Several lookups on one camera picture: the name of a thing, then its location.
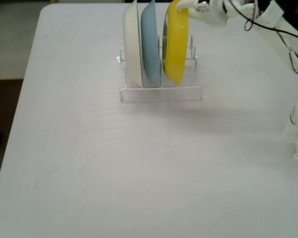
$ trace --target white table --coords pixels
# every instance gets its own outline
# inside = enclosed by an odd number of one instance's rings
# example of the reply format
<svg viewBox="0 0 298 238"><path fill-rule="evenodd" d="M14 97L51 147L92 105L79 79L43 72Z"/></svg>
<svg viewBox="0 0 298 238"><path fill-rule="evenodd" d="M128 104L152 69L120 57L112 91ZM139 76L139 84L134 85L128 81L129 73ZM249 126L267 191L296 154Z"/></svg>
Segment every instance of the white table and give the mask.
<svg viewBox="0 0 298 238"><path fill-rule="evenodd" d="M281 140L298 77L242 19L192 20L203 101L120 103L126 7L41 12L0 174L0 238L298 238L298 163Z"/></svg>

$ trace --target plate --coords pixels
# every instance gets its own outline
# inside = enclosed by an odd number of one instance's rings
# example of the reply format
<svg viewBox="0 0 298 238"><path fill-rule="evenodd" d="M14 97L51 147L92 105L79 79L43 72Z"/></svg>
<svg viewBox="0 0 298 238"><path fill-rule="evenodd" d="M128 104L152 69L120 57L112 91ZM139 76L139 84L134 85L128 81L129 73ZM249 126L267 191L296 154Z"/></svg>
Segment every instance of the plate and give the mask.
<svg viewBox="0 0 298 238"><path fill-rule="evenodd" d="M174 0L167 9L162 40L163 71L176 85L181 84L188 41L188 9L178 10L179 1Z"/></svg>
<svg viewBox="0 0 298 238"><path fill-rule="evenodd" d="M134 0L124 12L123 33L127 77L142 87L143 77L137 0Z"/></svg>
<svg viewBox="0 0 298 238"><path fill-rule="evenodd" d="M152 0L141 14L141 40L146 76L157 86L161 86L161 66L155 1Z"/></svg>

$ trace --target yellow plate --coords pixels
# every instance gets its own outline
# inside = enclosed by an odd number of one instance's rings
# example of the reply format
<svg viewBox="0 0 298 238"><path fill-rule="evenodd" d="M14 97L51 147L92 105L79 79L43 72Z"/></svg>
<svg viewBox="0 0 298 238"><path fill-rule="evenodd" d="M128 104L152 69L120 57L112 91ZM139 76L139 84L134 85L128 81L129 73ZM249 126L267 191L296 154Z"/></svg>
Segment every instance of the yellow plate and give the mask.
<svg viewBox="0 0 298 238"><path fill-rule="evenodd" d="M179 1L174 0L167 9L162 41L163 70L176 85L182 80L188 41L188 9L178 10Z"/></svg>

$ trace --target brown floor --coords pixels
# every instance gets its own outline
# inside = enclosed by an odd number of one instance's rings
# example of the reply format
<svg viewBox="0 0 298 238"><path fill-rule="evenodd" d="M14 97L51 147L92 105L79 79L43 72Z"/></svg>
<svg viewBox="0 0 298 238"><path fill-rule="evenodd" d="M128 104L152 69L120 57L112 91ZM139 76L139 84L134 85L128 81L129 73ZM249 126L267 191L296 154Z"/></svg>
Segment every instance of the brown floor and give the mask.
<svg viewBox="0 0 298 238"><path fill-rule="evenodd" d="M22 82L22 79L0 80L0 132L3 135L3 142L0 145L0 168L7 139L10 134Z"/></svg>

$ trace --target dish rack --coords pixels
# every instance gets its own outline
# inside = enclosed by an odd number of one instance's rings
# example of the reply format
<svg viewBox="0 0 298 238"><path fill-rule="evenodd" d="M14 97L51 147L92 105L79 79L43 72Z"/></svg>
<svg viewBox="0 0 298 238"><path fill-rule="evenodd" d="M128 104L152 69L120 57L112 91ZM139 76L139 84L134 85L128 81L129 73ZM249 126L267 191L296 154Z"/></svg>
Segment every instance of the dish rack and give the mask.
<svg viewBox="0 0 298 238"><path fill-rule="evenodd" d="M181 90L181 89L199 89L200 93L199 93L199 100L202 99L202 88L199 85L199 83L197 82L197 78L196 78L196 73L197 73L197 68L198 68L198 56L195 54L196 53L196 47L194 46L193 43L193 36L191 35L191 40L190 40L190 45L187 46L187 57L186 57L186 62L189 61L189 63L191 64L190 70L192 71L191 73L193 73L191 75L191 77L193 77L193 79L191 78L191 83L189 85L180 85L180 86L163 86L162 80L164 78L166 78L166 76L164 76L162 78L162 75L164 75L163 73L163 69L161 67L161 87L130 87L129 83L128 83L128 76L127 76L127 69L126 69L126 74L125 74L125 88L120 89L119 92L119 98L120 101L123 101L123 92L124 91L152 91L152 90ZM119 51L119 56L117 57L118 62L124 62L125 58L124 58L124 48L121 48Z"/></svg>

